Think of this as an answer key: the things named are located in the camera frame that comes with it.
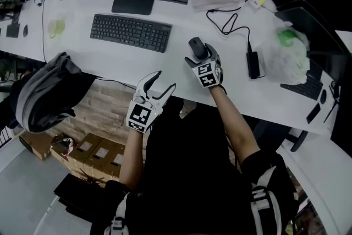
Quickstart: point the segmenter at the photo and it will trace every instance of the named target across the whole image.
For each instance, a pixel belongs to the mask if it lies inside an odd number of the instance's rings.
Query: computer mouse
[[[199,37],[191,39],[188,44],[192,48],[194,55],[199,60],[204,60],[206,57],[208,57],[208,50],[205,48],[203,42]]]
[[[26,37],[27,34],[28,34],[28,25],[25,25],[23,29],[23,37]]]
[[[320,103],[321,103],[321,104],[324,104],[324,103],[325,103],[325,101],[326,101],[326,95],[327,95],[326,90],[323,89],[323,91],[321,92],[321,96],[320,96]]]

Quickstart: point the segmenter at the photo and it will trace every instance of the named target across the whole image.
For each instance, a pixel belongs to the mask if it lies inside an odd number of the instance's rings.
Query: desk
[[[94,14],[111,14],[112,3],[113,0],[47,0],[43,21],[46,60],[49,61],[58,52],[66,51],[84,72],[131,85],[136,85],[146,74],[162,70],[152,90],[162,92],[170,84],[176,83],[175,96],[214,106],[209,91],[201,88],[184,62],[185,56],[192,57],[188,41],[199,36],[218,51],[224,69],[223,85],[242,114],[318,134],[328,134],[329,128],[332,128],[334,115],[329,123],[323,123],[333,104],[331,95],[328,95],[318,116],[311,124],[307,124],[306,116],[316,101],[282,89],[279,84],[270,83],[266,78],[250,80],[246,64],[246,30],[224,37],[207,20],[205,13],[194,13],[190,3],[184,6],[155,1],[150,16],[130,16],[173,25],[164,54],[91,39]],[[214,17],[219,23],[225,23],[229,15],[217,13]],[[54,39],[50,39],[46,33],[47,24],[52,19],[64,19],[66,25],[64,34]],[[255,49],[275,28],[276,20],[273,13],[264,8],[254,12],[250,7],[244,7],[239,12],[236,26],[250,27],[250,40]],[[26,3],[19,23],[18,39],[5,37],[9,22],[0,23],[0,50],[43,61],[42,8],[33,2]],[[22,30],[26,24],[29,34],[23,37]],[[328,90],[331,79],[323,74],[322,81]]]

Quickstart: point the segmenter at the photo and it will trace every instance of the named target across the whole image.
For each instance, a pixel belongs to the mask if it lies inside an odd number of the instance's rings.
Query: box label
[[[113,161],[114,163],[117,163],[118,165],[122,165],[123,163],[123,155],[117,154],[116,158]]]
[[[84,141],[84,143],[80,146],[80,149],[82,149],[83,151],[88,151],[91,146],[91,143]]]
[[[100,148],[98,152],[95,154],[96,156],[100,158],[105,158],[106,154],[109,152],[109,150],[106,150],[104,148]]]

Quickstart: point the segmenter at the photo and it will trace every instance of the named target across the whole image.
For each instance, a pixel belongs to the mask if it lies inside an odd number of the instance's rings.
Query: monitor base
[[[114,0],[112,13],[150,15],[154,0]]]

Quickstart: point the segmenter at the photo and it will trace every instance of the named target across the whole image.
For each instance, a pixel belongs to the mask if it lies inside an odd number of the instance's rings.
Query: keyboard
[[[116,15],[94,15],[90,37],[164,53],[171,25]]]
[[[323,83],[314,77],[307,75],[307,82],[304,84],[288,85],[280,84],[282,88],[291,90],[315,101],[318,100],[320,92],[323,88]]]

